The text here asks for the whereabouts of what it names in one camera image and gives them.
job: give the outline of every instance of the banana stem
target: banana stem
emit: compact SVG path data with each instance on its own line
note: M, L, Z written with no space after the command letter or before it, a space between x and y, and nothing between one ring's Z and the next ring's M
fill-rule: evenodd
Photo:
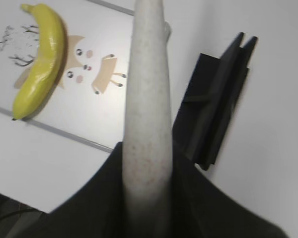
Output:
M29 4L21 4L21 8L23 11L26 11L26 12L31 12L32 9L33 9L34 6L32 5L29 5Z

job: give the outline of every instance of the white speckled cylinder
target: white speckled cylinder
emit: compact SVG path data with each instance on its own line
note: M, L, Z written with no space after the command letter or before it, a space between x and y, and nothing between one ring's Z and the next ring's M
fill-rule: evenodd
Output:
M172 173L170 87L162 0L136 0L123 184L127 237L165 237Z

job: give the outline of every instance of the black cloth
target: black cloth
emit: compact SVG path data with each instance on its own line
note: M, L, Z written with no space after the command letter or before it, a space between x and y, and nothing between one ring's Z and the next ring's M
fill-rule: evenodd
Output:
M173 162L172 237L287 237L219 191L175 147ZM122 143L118 143L80 191L17 238L117 238L123 237L123 222Z

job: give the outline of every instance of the banana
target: banana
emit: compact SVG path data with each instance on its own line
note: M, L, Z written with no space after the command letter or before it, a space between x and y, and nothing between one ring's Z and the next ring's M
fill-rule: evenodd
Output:
M60 17L47 5L22 4L21 8L34 16L40 37L37 58L13 102L13 120L35 112L48 95L65 57L67 38Z

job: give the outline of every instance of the pink cheek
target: pink cheek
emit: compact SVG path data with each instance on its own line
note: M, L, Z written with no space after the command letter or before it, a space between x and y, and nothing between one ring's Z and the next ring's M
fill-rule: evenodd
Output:
M79 75L76 78L76 83L82 83L83 82L83 76Z
M87 58L92 58L93 57L93 51L92 50L89 50L86 52L86 57Z

